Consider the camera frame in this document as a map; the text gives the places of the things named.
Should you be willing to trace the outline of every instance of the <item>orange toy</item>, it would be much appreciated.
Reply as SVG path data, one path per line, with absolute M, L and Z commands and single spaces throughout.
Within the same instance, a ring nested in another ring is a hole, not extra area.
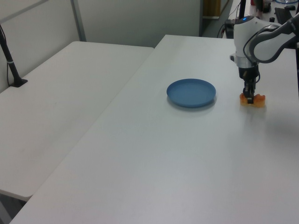
M 257 94 L 253 98 L 253 104 L 247 103 L 247 98 L 244 96 L 243 93 L 240 94 L 240 103 L 243 106 L 255 106 L 255 107 L 264 107 L 265 106 L 266 96 Z

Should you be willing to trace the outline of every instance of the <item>cable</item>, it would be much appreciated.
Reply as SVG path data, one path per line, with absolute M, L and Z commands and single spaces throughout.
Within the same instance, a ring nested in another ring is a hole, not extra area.
M 241 2 L 238 4 L 237 12 L 235 13 L 235 20 L 237 20 L 238 9 L 239 9 L 240 4 L 241 4 Z
M 257 33 L 258 33 L 258 32 L 256 32 L 255 34 L 253 34 L 253 35 L 247 40 L 247 42 L 245 43 L 245 45 L 244 45 L 244 47 L 243 47 L 243 54 L 244 54 L 245 57 L 248 59 L 248 61 L 251 62 L 251 65 L 254 65 L 254 64 L 253 64 L 252 60 L 248 57 L 248 55 L 245 53 L 245 47 L 246 47 L 246 45 L 249 43 L 249 41 L 251 41 L 251 39 L 252 39 L 255 35 L 257 35 Z
M 237 5 L 237 7 L 234 9 L 234 11 L 233 11 L 231 14 L 233 14 L 233 13 L 235 12 L 235 10 L 240 6 L 240 4 L 241 4 L 241 2 Z
M 220 30 L 221 30 L 221 28 L 224 26 L 224 24 L 220 27 L 220 29 L 219 29 L 219 31 L 218 31 L 218 34 L 217 34 L 217 38 L 218 38 L 218 36 L 219 36 L 219 33 L 220 33 Z

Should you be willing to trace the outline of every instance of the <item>white table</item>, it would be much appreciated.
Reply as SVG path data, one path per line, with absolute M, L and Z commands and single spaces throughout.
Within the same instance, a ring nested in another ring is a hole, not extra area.
M 261 109 L 240 106 L 233 51 L 165 36 L 12 224 L 298 223 L 295 52 L 260 65 Z M 170 103 L 182 78 L 212 83 L 215 103 Z
M 0 94 L 0 193 L 27 201 L 152 48 L 73 42 Z

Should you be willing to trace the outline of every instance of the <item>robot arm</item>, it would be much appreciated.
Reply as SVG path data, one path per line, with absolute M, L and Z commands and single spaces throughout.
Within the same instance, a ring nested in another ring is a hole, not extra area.
M 253 103 L 256 78 L 260 76 L 258 63 L 270 63 L 281 51 L 299 36 L 299 14 L 284 25 L 261 21 L 248 16 L 234 26 L 235 54 L 230 59 L 239 67 L 244 80 L 243 93 L 249 104 Z
M 249 53 L 260 63 L 271 63 L 299 36 L 299 14 L 272 32 L 259 32 L 249 46 Z

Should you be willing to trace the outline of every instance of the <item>black stand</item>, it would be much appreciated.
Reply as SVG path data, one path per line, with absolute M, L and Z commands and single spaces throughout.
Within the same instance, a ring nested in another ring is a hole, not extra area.
M 241 0 L 241 2 L 240 2 L 239 19 L 242 19 L 244 17 L 245 6 L 246 6 L 246 0 Z
M 2 50 L 4 52 L 5 58 L 7 60 L 7 63 L 9 65 L 9 68 L 11 70 L 11 73 L 13 74 L 13 77 L 14 77 L 14 83 L 11 86 L 20 87 L 23 84 L 25 84 L 27 82 L 27 80 L 21 79 L 21 77 L 19 76 L 17 68 L 15 67 L 14 61 L 11 57 L 8 46 L 6 44 L 6 39 L 4 37 L 4 33 L 2 33 L 1 30 L 0 30 L 0 44 L 1 44 Z

